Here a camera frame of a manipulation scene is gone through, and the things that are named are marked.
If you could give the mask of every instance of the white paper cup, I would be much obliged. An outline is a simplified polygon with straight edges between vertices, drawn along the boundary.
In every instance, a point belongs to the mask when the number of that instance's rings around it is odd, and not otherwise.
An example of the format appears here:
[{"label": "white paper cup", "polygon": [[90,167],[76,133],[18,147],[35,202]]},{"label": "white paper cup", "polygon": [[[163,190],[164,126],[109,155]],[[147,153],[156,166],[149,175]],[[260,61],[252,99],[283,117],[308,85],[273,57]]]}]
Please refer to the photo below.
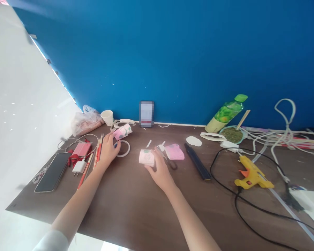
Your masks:
[{"label": "white paper cup", "polygon": [[113,112],[111,110],[105,110],[100,115],[105,121],[107,126],[111,126],[113,124],[114,118],[113,118]]}]

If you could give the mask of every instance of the phone screen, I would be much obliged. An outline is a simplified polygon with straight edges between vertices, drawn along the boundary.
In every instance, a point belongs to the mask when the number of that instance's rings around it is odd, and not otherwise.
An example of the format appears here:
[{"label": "phone screen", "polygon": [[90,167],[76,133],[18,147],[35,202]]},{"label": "phone screen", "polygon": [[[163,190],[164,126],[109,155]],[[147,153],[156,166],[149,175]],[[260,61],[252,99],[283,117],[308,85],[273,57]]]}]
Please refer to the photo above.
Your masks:
[{"label": "phone screen", "polygon": [[35,188],[35,192],[52,192],[62,177],[71,153],[57,153],[48,170]]},{"label": "phone screen", "polygon": [[154,102],[140,102],[140,126],[152,127],[154,125]]}]

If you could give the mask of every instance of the black pen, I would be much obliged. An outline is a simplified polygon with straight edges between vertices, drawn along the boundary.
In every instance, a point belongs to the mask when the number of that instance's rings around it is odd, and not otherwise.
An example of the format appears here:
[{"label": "black pen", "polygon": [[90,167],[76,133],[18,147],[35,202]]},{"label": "black pen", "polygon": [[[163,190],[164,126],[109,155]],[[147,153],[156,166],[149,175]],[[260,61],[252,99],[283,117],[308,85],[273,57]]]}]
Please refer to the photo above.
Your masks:
[{"label": "black pen", "polygon": [[184,144],[186,151],[189,155],[189,157],[191,158],[193,164],[195,165],[196,169],[198,170],[201,178],[203,180],[211,180],[211,175],[210,173],[207,171],[207,169],[204,167],[204,165],[202,164],[201,160],[199,159],[198,155],[195,153],[195,151],[192,149],[192,147],[190,147],[187,143]]}]

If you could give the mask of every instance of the yellow glue gun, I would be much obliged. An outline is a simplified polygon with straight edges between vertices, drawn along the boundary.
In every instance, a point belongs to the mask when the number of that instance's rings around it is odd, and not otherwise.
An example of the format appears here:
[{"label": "yellow glue gun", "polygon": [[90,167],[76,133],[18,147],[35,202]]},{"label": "yellow glue gun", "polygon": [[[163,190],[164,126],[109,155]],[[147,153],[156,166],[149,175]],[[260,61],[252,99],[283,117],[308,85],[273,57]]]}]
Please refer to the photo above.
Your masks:
[{"label": "yellow glue gun", "polygon": [[258,167],[246,156],[240,156],[240,162],[245,167],[246,171],[240,172],[244,175],[243,180],[235,180],[235,185],[249,189],[258,184],[262,188],[274,188],[275,186],[265,178],[265,175],[258,169]]}]

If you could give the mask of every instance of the plastic bag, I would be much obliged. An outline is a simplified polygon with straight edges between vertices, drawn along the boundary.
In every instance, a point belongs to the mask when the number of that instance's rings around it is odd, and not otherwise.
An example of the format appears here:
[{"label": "plastic bag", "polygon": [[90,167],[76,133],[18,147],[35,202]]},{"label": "plastic bag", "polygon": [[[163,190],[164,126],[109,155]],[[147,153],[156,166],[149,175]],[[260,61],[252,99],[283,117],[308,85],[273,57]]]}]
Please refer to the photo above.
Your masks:
[{"label": "plastic bag", "polygon": [[105,122],[94,108],[84,105],[84,113],[76,113],[71,123],[73,136],[81,136],[93,131]]}]

